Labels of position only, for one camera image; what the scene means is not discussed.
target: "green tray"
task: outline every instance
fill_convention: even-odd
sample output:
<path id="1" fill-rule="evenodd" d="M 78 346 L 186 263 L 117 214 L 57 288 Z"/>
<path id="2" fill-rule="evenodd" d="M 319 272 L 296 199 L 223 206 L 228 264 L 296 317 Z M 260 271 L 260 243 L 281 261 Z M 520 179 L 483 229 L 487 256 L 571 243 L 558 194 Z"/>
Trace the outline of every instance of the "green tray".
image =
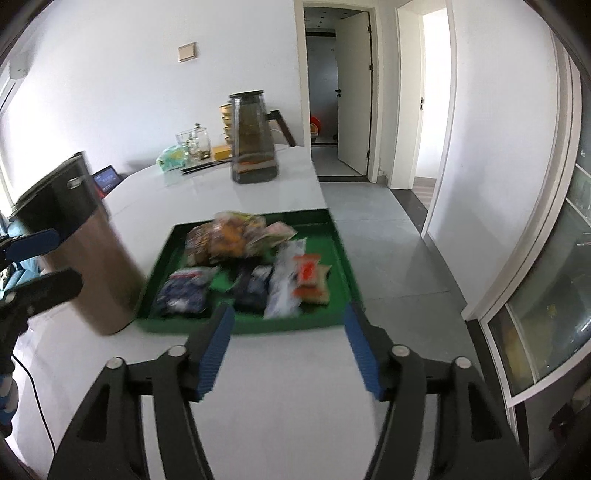
<path id="1" fill-rule="evenodd" d="M 327 279 L 330 303 L 326 306 L 302 304 L 301 315 L 280 319 L 263 319 L 259 314 L 236 312 L 233 333 L 284 332 L 341 325 L 343 311 L 350 301 L 357 301 L 363 306 L 349 259 L 328 210 L 270 213 L 264 217 L 267 225 L 279 220 L 291 225 L 298 232 L 295 238 L 307 238 L 306 253 L 320 254 L 320 263 L 332 266 Z M 142 329 L 156 333 L 190 333 L 196 325 L 209 318 L 211 312 L 204 319 L 161 316 L 153 308 L 154 299 L 168 276 L 186 266 L 184 244 L 187 233 L 203 223 L 207 222 L 176 225 L 170 232 L 136 307 L 135 320 Z M 211 308 L 221 301 L 231 303 L 228 296 L 223 294 L 231 285 L 227 272 L 222 270 L 210 287 Z"/>

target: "black cable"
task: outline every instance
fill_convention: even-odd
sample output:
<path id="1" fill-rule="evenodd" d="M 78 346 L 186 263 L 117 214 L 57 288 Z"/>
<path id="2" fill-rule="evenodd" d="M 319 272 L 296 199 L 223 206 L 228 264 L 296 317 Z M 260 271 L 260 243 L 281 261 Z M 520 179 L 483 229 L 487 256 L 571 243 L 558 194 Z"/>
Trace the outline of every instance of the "black cable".
<path id="1" fill-rule="evenodd" d="M 47 422 L 45 420 L 45 415 L 43 414 L 43 409 L 41 408 L 41 403 L 39 402 L 39 395 L 37 394 L 37 387 L 35 386 L 35 381 L 33 380 L 33 376 L 31 375 L 29 370 L 27 370 L 27 367 L 25 367 L 22 364 L 22 362 L 17 357 L 14 356 L 14 353 L 12 354 L 12 358 L 14 358 L 17 361 L 17 363 L 22 367 L 22 369 L 27 373 L 27 375 L 31 379 L 31 384 L 33 385 L 33 393 L 35 394 L 35 400 L 37 400 L 37 408 L 39 408 L 39 413 L 41 414 L 41 419 L 43 420 L 43 425 L 45 426 L 45 431 L 47 432 L 47 436 L 49 437 L 49 441 L 51 442 L 51 449 L 53 450 L 53 456 L 55 456 L 56 455 L 56 444 L 53 443 L 53 437 L 51 436 L 51 433 L 49 432 L 49 427 L 47 426 Z"/>

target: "doorway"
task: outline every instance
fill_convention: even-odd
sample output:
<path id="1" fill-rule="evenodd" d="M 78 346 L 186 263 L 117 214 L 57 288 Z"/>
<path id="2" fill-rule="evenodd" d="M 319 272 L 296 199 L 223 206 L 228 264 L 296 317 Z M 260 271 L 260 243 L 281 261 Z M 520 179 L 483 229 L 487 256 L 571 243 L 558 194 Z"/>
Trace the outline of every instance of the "doorway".
<path id="1" fill-rule="evenodd" d="M 445 7 L 444 0 L 413 0 L 398 9 L 400 112 L 389 186 L 422 217 L 415 222 L 420 229 L 442 170 L 450 112 L 452 50 Z"/>
<path id="2" fill-rule="evenodd" d="M 320 181 L 368 181 L 373 103 L 369 13 L 304 7 L 311 155 Z"/>

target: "blue snack bag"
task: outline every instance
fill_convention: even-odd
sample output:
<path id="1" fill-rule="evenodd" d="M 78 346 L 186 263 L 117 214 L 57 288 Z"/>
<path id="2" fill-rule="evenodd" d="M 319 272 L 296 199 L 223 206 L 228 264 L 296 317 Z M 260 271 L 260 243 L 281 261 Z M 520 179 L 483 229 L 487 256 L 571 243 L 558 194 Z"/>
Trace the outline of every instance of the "blue snack bag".
<path id="1" fill-rule="evenodd" d="M 169 276 L 156 296 L 160 313 L 199 314 L 207 307 L 207 292 L 219 267 L 182 268 Z"/>

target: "yellow box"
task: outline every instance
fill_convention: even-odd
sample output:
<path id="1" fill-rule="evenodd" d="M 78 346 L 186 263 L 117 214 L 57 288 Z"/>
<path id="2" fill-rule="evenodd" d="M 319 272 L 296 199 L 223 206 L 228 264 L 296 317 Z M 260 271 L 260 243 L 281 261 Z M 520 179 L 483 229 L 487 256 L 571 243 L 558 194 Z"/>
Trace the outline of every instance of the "yellow box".
<path id="1" fill-rule="evenodd" d="M 232 156 L 232 147 L 230 145 L 221 145 L 212 148 L 213 160 L 226 160 Z"/>

